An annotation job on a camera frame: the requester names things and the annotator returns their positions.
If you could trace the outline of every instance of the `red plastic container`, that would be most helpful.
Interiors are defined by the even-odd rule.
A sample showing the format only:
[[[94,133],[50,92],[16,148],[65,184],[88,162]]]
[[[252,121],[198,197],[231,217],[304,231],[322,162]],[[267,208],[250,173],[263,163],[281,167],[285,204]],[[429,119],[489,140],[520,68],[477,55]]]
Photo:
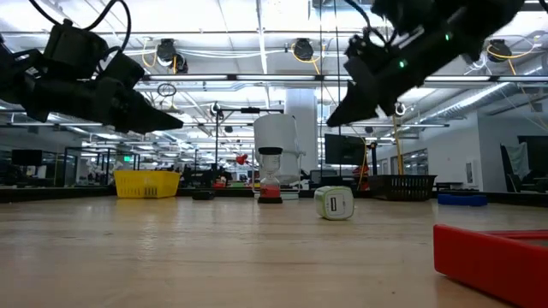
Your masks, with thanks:
[[[474,232],[434,226],[434,267],[521,307],[548,307],[548,230]]]

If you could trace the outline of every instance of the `white container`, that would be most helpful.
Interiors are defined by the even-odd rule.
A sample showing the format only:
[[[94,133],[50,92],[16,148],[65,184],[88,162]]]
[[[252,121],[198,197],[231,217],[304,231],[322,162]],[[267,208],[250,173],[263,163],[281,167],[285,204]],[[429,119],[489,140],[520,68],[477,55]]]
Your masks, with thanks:
[[[301,179],[299,170],[299,147],[297,145],[297,126],[291,115],[263,115],[253,123],[255,135],[255,155],[260,162],[258,149],[261,147],[279,147],[283,149],[281,167],[275,174],[280,184],[289,184]],[[261,178],[265,171],[260,170]]]
[[[354,195],[348,187],[321,187],[314,193],[316,212],[327,220],[346,220],[354,214]]]

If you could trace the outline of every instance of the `wooden table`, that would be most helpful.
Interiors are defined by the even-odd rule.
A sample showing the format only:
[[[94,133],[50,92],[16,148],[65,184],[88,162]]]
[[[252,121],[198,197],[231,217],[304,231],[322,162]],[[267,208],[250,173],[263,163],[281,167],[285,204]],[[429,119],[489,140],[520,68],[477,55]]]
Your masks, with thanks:
[[[548,211],[361,199],[66,199],[0,208],[2,307],[505,307],[436,273],[432,225],[548,228]]]

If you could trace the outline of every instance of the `white column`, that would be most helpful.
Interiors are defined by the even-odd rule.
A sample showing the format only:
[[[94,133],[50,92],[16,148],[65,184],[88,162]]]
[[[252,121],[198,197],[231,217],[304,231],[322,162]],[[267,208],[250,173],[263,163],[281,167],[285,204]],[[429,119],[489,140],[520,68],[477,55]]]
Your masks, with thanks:
[[[318,100],[314,89],[287,89],[285,94],[286,115],[297,121],[297,143],[302,158],[301,168],[307,173],[318,168]]]

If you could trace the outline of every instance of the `black monitor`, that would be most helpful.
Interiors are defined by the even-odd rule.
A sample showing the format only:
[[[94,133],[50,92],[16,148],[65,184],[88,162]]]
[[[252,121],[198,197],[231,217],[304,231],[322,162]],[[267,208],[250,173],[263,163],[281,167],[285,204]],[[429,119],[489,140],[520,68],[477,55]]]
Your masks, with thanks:
[[[360,137],[329,133],[324,136],[325,163],[355,166],[363,164],[366,145]]]
[[[19,166],[41,166],[41,150],[12,150],[11,163]]]

